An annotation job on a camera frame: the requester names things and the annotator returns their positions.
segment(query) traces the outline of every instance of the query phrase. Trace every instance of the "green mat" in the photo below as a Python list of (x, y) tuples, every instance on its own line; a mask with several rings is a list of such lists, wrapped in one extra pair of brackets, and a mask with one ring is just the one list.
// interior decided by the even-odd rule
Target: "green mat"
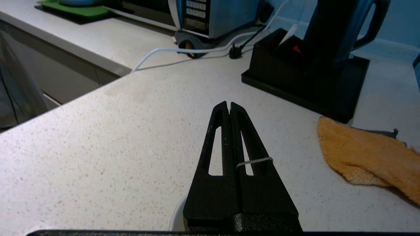
[(110, 13), (108, 9), (103, 8), (102, 6), (69, 7), (61, 5), (58, 0), (43, 0), (42, 6), (59, 10), (68, 14), (74, 14), (84, 18), (98, 18), (101, 16), (106, 16)]

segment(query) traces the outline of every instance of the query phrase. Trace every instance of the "kettle base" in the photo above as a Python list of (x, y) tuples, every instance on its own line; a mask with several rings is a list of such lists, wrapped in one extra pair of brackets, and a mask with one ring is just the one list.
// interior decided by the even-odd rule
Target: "kettle base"
[(326, 99), (322, 101), (319, 101), (316, 97), (311, 98), (310, 94), (306, 94), (303, 97), (299, 94), (286, 92), (281, 86), (267, 84), (252, 76), (249, 70), (242, 74), (242, 82), (321, 115), (328, 116), (336, 121), (348, 123), (353, 118), (354, 111), (356, 110), (369, 62), (368, 59), (356, 56), (349, 59), (342, 73), (336, 79), (335, 86), (325, 90), (327, 93), (325, 96)]

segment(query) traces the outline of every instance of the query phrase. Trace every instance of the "cabinet drawer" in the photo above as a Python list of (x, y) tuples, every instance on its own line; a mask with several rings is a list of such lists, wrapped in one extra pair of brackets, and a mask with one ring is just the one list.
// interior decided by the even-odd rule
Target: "cabinet drawer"
[(52, 110), (54, 108), (61, 106), (59, 102), (55, 101), (55, 99), (48, 96), (47, 94), (44, 93), (43, 97), (44, 97), (45, 104), (47, 104), (48, 109)]
[(98, 76), (99, 84), (101, 86), (104, 86), (104, 85), (106, 85), (106, 84), (108, 84), (108, 83), (110, 83), (114, 80), (117, 80), (121, 77), (121, 76), (118, 76), (114, 73), (106, 71), (102, 68), (99, 68), (97, 66), (95, 67), (95, 70), (96, 70), (96, 75)]
[(95, 67), (54, 45), (7, 25), (13, 51), (39, 88), (60, 103), (99, 88)]

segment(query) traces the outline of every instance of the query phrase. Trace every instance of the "yellow towel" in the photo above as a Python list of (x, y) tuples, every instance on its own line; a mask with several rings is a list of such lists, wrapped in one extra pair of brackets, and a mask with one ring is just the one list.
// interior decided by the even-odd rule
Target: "yellow towel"
[(395, 186), (420, 205), (420, 155), (393, 138), (322, 117), (319, 142), (327, 164), (351, 184)]

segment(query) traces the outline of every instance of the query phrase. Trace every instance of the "kettle handle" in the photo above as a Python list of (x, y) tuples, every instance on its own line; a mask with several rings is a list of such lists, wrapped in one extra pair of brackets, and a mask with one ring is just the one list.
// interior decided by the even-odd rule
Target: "kettle handle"
[(376, 38), (376, 35), (382, 26), (386, 12), (388, 11), (389, 2), (390, 0), (373, 0), (373, 3), (376, 4), (376, 8), (373, 13), (372, 20), (370, 21), (369, 29), (363, 38), (354, 43), (352, 50), (356, 50), (357, 48), (372, 42)]

